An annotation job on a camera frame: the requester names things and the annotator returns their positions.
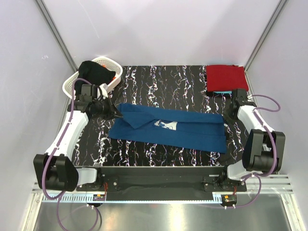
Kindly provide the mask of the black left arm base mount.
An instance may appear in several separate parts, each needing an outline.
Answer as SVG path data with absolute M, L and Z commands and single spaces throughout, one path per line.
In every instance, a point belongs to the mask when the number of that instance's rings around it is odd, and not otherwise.
M 77 191 L 104 191 L 116 192 L 119 186 L 119 177 L 113 175 L 99 175 L 94 183 L 86 183 L 77 187 Z

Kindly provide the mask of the blue printed t shirt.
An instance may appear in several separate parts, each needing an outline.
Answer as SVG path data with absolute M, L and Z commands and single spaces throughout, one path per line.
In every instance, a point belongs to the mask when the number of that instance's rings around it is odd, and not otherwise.
M 111 139 L 175 146 L 225 153 L 226 135 L 222 115 L 170 110 L 121 103 L 109 130 Z

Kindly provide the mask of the red folded t shirt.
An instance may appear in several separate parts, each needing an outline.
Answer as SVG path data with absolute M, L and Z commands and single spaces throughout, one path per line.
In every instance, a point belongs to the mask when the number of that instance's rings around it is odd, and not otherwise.
M 207 90 L 232 91 L 235 89 L 249 90 L 243 66 L 237 65 L 207 65 L 205 68 Z

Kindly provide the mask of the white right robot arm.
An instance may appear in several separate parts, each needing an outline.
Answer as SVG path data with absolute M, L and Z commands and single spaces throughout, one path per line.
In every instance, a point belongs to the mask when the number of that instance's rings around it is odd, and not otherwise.
M 269 99 L 277 105 L 277 108 L 258 107 L 251 100 L 253 97 Z M 280 104 L 269 96 L 260 94 L 248 96 L 245 89 L 232 91 L 227 118 L 241 121 L 249 136 L 241 161 L 227 166 L 226 174 L 218 179 L 222 190 L 231 190 L 236 181 L 244 181 L 252 176 L 267 177 L 281 170 L 285 134 L 273 129 L 259 113 L 260 110 L 276 113 L 280 109 Z

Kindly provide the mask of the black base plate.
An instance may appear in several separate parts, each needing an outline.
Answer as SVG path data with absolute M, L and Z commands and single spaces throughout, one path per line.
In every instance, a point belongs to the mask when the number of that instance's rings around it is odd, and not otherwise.
M 214 192 L 245 192 L 226 167 L 101 167 L 97 180 L 78 191 L 107 191 L 107 201 L 205 201 Z

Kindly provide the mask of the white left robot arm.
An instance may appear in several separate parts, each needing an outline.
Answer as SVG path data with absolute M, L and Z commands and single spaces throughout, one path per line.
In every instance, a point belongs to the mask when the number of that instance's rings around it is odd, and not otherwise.
M 88 185 L 97 191 L 104 179 L 95 167 L 76 167 L 72 162 L 75 145 L 81 132 L 94 117 L 105 120 L 121 118 L 112 104 L 106 86 L 84 84 L 81 93 L 71 100 L 63 126 L 44 154 L 37 154 L 33 164 L 39 187 L 47 190 L 72 192 L 78 186 Z

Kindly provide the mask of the aluminium frame rail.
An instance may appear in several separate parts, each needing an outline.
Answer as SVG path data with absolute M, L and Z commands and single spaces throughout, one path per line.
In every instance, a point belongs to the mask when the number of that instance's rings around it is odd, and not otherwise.
M 133 191 L 133 190 L 158 190 L 158 191 L 180 190 L 180 192 L 183 192 L 184 190 L 196 190 L 205 192 L 202 184 L 204 176 L 122 175 L 118 177 L 119 177 L 119 186 L 116 192 Z M 247 179 L 244 182 L 247 187 L 246 192 L 257 192 L 258 188 L 261 188 L 261 191 L 263 193 L 266 192 L 291 193 L 293 191 L 289 179 L 285 175 L 271 175 L 266 178 L 261 177 L 260 179 L 261 181 L 258 181 L 256 177 L 251 177 Z M 77 189 L 75 189 L 72 192 L 77 193 L 81 191 L 77 191 Z

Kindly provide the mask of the black t shirt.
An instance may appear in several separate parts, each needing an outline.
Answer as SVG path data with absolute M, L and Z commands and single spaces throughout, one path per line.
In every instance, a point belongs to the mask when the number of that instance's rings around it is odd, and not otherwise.
M 102 76 L 102 65 L 93 61 L 83 61 L 78 69 L 78 77 L 87 80 L 92 85 L 100 86 L 101 84 L 110 84 L 111 82 L 105 82 Z

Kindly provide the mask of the white plastic laundry basket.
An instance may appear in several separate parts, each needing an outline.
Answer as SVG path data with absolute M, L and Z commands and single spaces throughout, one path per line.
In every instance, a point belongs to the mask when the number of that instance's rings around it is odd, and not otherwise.
M 66 96 L 72 98 L 72 90 L 75 93 L 81 92 L 81 86 L 85 82 L 78 80 L 74 85 L 73 82 L 77 78 L 82 78 L 94 85 L 106 85 L 106 92 L 111 92 L 121 81 L 123 68 L 117 62 L 107 58 L 98 57 L 91 61 L 83 61 L 77 72 L 64 81 L 62 90 Z

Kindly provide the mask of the teal folded t shirt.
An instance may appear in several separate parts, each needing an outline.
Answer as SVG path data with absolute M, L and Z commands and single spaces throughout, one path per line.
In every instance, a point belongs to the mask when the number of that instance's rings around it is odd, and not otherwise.
M 232 94 L 232 91 L 214 91 L 213 93 L 217 95 L 227 95 Z

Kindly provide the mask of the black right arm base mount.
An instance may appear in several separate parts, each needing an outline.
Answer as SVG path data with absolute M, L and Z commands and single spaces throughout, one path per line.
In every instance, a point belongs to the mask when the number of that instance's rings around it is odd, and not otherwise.
M 231 180 L 226 173 L 203 177 L 202 184 L 205 192 L 246 192 L 246 184 L 240 180 Z

